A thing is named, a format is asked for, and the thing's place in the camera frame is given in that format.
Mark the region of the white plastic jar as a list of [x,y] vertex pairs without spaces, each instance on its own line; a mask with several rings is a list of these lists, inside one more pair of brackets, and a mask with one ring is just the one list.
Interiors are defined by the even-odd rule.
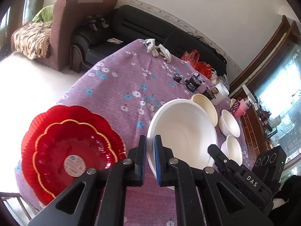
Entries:
[[218,83],[217,85],[215,85],[214,87],[212,87],[212,92],[213,92],[214,98],[211,99],[211,102],[215,106],[217,106],[218,104],[220,104],[229,95],[228,89],[222,83]]

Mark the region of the pink sleeved bottle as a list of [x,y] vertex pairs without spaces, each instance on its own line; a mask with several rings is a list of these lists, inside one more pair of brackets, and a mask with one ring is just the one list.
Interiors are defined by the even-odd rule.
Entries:
[[242,98],[240,100],[240,106],[238,108],[238,110],[233,114],[233,116],[235,118],[238,118],[240,116],[244,116],[246,111],[249,109],[249,107],[251,106],[251,102],[249,101],[249,99],[246,98]]

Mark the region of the red gold-rimmed plate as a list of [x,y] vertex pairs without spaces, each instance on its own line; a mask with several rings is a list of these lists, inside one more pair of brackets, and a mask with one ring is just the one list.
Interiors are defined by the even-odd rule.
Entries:
[[52,198],[88,169],[109,169],[117,161],[104,134],[91,124],[73,119],[46,127],[35,141],[32,159],[41,188]]

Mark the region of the green cushion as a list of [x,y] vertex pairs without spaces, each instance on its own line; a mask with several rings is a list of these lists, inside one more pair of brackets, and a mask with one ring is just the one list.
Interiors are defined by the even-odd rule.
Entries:
[[49,5],[42,8],[32,19],[32,22],[46,22],[51,23],[53,22],[53,10],[54,5]]

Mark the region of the cream plastic bowl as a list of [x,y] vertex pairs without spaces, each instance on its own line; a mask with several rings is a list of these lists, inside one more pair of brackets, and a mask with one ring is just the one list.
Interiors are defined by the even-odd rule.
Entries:
[[199,106],[201,106],[206,113],[209,115],[212,124],[214,126],[217,126],[218,124],[218,115],[217,115],[217,111],[215,109],[215,106],[212,104],[212,102],[204,95],[202,94],[194,94],[191,97],[191,100],[198,104]]

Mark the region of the black motor with label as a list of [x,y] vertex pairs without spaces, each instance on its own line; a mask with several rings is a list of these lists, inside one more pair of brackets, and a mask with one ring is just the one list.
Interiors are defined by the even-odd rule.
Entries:
[[190,92],[195,92],[201,85],[201,80],[198,78],[199,73],[194,73],[190,78],[185,79],[185,86]]

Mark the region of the wooden chair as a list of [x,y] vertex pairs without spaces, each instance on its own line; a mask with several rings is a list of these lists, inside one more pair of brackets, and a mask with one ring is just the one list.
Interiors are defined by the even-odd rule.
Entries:
[[18,225],[28,225],[32,219],[30,207],[19,193],[1,192],[1,202]]

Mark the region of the white bowl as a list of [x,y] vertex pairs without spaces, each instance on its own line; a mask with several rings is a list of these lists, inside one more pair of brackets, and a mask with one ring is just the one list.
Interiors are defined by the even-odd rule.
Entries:
[[233,135],[228,135],[220,149],[228,159],[235,161],[239,166],[242,165],[242,150],[236,137]]
[[229,111],[221,111],[218,125],[224,136],[232,135],[236,138],[240,137],[241,132],[238,122]]
[[160,135],[162,145],[189,166],[204,169],[214,165],[208,147],[217,145],[217,134],[205,110],[188,99],[173,99],[153,116],[147,132],[147,158],[156,175],[154,137]]

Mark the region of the red plastic bag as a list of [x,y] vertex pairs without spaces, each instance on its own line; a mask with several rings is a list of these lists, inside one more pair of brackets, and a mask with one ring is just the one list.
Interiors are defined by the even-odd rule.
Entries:
[[192,50],[191,52],[184,52],[181,60],[187,62],[196,71],[207,77],[208,79],[212,76],[212,68],[210,64],[199,60],[199,52],[197,50]]

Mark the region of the purple floral tablecloth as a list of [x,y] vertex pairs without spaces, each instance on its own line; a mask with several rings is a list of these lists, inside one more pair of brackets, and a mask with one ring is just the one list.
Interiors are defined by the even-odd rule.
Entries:
[[[172,56],[171,63],[146,52],[141,39],[124,46],[96,63],[63,95],[57,105],[37,115],[23,138],[21,171],[16,171],[20,193],[38,211],[50,203],[55,192],[60,194],[59,179],[40,185],[33,166],[36,139],[55,122],[74,119],[92,125],[104,134],[119,158],[135,147],[140,135],[146,135],[152,117],[166,102],[185,98],[190,93],[184,83],[176,83],[174,74],[190,78],[196,74],[188,63]],[[174,192],[160,188],[146,164],[143,187],[127,190],[124,225],[177,225]]]

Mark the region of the small black adapter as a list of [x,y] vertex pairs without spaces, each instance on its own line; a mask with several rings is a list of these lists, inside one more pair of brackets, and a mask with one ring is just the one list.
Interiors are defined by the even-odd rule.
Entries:
[[175,75],[175,76],[173,77],[173,79],[174,79],[177,83],[180,83],[181,80],[182,80],[182,77],[181,77],[181,76],[178,76],[178,75]]

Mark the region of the black sofa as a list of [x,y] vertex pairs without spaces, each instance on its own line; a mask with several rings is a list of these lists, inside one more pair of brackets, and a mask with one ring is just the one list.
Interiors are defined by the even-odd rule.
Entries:
[[172,55],[181,58],[184,52],[197,50],[200,60],[211,65],[219,76],[226,73],[227,61],[201,36],[193,36],[176,26],[130,5],[113,10],[104,19],[88,18],[72,34],[70,69],[80,73],[136,39],[155,39]]

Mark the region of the patterned blanket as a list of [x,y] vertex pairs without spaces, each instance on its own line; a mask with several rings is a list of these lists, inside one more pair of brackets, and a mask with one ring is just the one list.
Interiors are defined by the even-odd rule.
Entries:
[[52,23],[29,22],[11,36],[12,51],[22,53],[34,60],[47,58],[49,54]]

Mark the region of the red fluted plate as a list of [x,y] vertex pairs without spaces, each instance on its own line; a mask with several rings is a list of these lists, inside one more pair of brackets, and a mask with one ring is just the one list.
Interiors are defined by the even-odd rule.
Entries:
[[33,119],[21,155],[27,183],[47,205],[88,169],[109,169],[125,159],[126,148],[102,116],[57,105]]

